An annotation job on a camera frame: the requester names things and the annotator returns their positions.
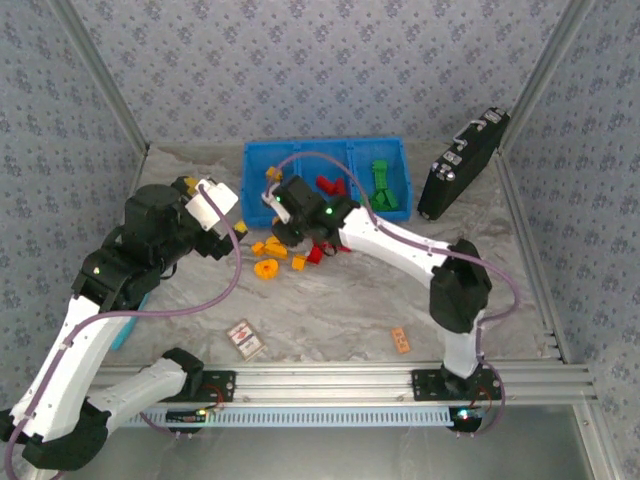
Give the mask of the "teal pen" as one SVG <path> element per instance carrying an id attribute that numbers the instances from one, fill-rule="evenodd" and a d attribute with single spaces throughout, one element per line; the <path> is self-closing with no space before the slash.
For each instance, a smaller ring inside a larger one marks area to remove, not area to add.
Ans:
<path id="1" fill-rule="evenodd" d="M 145 308 L 147 302 L 149 300 L 149 293 L 147 293 L 142 301 L 140 302 L 140 304 L 137 307 L 138 311 L 141 311 Z M 116 335 L 116 337 L 114 338 L 110 349 L 112 351 L 117 351 L 119 350 L 124 343 L 127 341 L 127 339 L 129 338 L 129 336 L 131 335 L 131 333 L 133 332 L 136 323 L 137 323 L 138 317 L 137 316 L 132 316 L 126 325 L 124 325 L 121 330 L 119 331 L 119 333 Z"/>

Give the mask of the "blue three-compartment plastic container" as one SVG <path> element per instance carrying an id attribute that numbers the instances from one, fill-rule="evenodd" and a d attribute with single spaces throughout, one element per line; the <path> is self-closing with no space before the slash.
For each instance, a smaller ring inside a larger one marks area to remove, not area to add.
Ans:
<path id="1" fill-rule="evenodd" d="M 407 165 L 404 142 L 399 137 L 333 138 L 249 142 L 244 148 L 241 206 L 244 222 L 249 227 L 266 228 L 272 224 L 274 212 L 261 199 L 267 185 L 267 172 L 297 152 L 321 152 L 339 161 L 358 179 L 368 196 L 376 192 L 373 165 L 384 161 L 386 182 L 394 207 L 375 212 L 391 222 L 407 221 L 411 216 L 413 189 Z"/>

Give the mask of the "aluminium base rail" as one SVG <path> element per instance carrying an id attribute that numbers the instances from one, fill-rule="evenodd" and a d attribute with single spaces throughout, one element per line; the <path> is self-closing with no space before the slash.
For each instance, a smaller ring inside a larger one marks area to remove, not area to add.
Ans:
<path id="1" fill-rule="evenodd" d="M 568 405 L 597 399 L 589 369 L 557 361 L 496 361 L 512 405 Z M 233 405 L 395 406 L 414 402 L 416 369 L 434 362 L 247 363 L 220 366 L 236 373 Z"/>

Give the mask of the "playing card box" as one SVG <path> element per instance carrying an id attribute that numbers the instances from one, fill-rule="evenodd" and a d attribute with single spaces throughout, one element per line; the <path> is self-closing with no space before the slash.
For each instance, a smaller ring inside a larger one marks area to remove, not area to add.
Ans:
<path id="1" fill-rule="evenodd" d="M 250 361 L 266 349 L 266 344 L 246 319 L 231 327 L 227 337 L 244 361 Z"/>

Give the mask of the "black hard case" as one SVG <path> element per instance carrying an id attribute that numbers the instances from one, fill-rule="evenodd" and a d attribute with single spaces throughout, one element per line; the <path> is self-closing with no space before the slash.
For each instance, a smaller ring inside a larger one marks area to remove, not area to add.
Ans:
<path id="1" fill-rule="evenodd" d="M 417 205 L 421 216 L 428 220 L 442 216 L 488 165 L 509 121 L 505 110 L 490 107 L 453 136 L 451 145 L 430 167 Z"/>

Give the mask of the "aluminium side rail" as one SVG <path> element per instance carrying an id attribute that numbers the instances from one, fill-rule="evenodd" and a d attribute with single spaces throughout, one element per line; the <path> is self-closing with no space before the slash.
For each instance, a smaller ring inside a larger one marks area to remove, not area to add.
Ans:
<path id="1" fill-rule="evenodd" d="M 146 143 L 144 146 L 144 150 L 141 153 L 140 159 L 137 163 L 137 167 L 133 176 L 133 180 L 132 180 L 132 184 L 131 184 L 131 188 L 129 189 L 129 194 L 128 197 L 132 197 L 135 194 L 135 191 L 137 190 L 139 183 L 140 183 L 140 179 L 142 176 L 142 172 L 145 166 L 145 162 L 148 158 L 148 154 L 149 154 L 149 150 L 150 150 L 150 143 Z"/>
<path id="2" fill-rule="evenodd" d="M 550 338 L 547 344 L 548 349 L 553 351 L 551 357 L 565 364 L 572 364 L 573 358 L 564 335 L 562 322 L 551 294 L 543 263 L 508 159 L 498 150 L 494 154 L 493 162 L 497 169 L 506 205 L 516 232 L 518 248 L 530 285 L 531 296 Z"/>

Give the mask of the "aluminium frame post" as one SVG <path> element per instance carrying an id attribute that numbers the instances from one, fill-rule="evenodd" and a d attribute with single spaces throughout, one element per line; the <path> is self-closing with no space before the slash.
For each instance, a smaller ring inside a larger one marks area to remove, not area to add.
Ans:
<path id="1" fill-rule="evenodd" d="M 72 1 L 46 0 L 46 3 L 80 56 L 123 133 L 134 149 L 145 157 L 148 151 L 147 141 Z"/>
<path id="2" fill-rule="evenodd" d="M 573 412 L 594 480 L 625 480 L 601 409 L 582 403 Z"/>
<path id="3" fill-rule="evenodd" d="M 579 28 L 596 0 L 568 0 L 554 30 L 535 64 L 517 102 L 511 110 L 511 120 L 502 137 L 499 151 L 505 155 L 525 127 L 536 104 L 549 85 L 555 71 L 574 41 Z"/>

